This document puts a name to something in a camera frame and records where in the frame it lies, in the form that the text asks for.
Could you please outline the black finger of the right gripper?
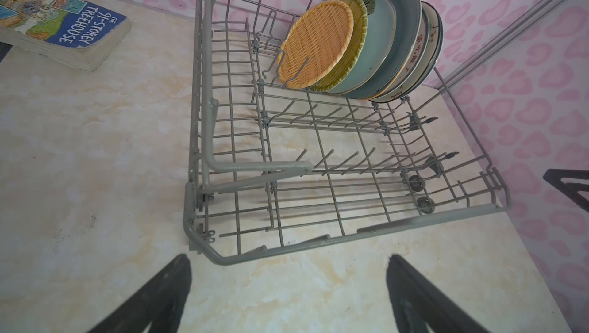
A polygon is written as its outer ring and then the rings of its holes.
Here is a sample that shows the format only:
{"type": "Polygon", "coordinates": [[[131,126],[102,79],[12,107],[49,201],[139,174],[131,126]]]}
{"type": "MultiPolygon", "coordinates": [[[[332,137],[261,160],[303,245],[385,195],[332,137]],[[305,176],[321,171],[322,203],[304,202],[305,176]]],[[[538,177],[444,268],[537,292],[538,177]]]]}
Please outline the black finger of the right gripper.
{"type": "Polygon", "coordinates": [[[582,210],[589,211],[587,170],[548,169],[543,175],[543,180],[582,210]]]}

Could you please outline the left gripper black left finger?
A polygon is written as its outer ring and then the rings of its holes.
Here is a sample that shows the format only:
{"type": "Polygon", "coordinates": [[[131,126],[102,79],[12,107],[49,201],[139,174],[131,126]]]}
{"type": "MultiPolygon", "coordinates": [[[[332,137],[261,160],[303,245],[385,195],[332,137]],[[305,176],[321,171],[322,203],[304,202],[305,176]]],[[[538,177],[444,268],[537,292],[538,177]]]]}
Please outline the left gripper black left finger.
{"type": "Polygon", "coordinates": [[[177,332],[192,283],[187,255],[179,254],[92,332],[177,332]]]}

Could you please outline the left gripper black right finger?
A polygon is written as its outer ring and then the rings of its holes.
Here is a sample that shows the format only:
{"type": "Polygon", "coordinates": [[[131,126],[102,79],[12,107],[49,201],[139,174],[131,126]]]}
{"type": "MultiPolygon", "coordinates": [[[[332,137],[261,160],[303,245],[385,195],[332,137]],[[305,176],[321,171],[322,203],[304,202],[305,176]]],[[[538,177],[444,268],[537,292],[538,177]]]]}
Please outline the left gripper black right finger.
{"type": "Polygon", "coordinates": [[[399,332],[487,332],[402,256],[389,259],[387,290],[399,332]]]}

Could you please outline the pale green plate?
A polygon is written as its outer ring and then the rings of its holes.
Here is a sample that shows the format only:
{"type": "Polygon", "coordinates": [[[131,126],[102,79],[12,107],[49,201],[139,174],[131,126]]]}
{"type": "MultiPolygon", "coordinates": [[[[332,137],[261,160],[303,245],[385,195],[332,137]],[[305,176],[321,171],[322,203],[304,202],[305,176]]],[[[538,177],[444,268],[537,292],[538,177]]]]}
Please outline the pale green plate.
{"type": "Polygon", "coordinates": [[[397,29],[397,10],[390,0],[363,0],[368,12],[368,30],[363,49],[354,67],[333,89],[343,95],[359,89],[374,76],[389,55],[397,29]]]}

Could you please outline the grey-blue plate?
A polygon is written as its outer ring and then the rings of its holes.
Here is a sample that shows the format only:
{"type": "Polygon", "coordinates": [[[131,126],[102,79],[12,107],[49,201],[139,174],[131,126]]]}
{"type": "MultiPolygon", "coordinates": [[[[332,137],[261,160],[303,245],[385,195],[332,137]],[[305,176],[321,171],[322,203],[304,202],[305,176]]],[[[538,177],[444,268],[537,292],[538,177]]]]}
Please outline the grey-blue plate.
{"type": "Polygon", "coordinates": [[[397,26],[386,59],[361,87],[344,94],[346,98],[372,99],[385,93],[403,70],[417,41],[422,18],[421,0],[389,0],[395,8],[397,26]]]}

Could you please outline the green bamboo woven tray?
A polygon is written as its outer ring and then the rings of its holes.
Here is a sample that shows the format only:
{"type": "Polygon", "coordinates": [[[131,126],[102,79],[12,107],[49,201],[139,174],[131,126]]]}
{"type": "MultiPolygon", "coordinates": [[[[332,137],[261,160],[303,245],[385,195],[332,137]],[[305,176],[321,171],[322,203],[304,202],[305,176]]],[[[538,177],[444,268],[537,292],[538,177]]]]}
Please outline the green bamboo woven tray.
{"type": "Polygon", "coordinates": [[[350,8],[354,18],[354,29],[348,47],[340,61],[323,79],[311,86],[317,92],[327,92],[340,85],[350,74],[359,60],[368,31],[368,11],[363,0],[340,0],[350,8]]]}

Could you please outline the orange woven round tray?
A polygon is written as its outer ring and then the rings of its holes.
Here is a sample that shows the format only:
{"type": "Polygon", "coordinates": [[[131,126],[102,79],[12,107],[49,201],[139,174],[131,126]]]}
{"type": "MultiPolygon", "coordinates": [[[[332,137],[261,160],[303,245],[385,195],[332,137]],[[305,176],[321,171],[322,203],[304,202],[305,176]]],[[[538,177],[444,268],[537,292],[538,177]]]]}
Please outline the orange woven round tray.
{"type": "Polygon", "coordinates": [[[342,0],[328,0],[307,10],[281,45],[279,79],[289,89],[322,80],[339,63],[354,31],[354,15],[342,0]]]}

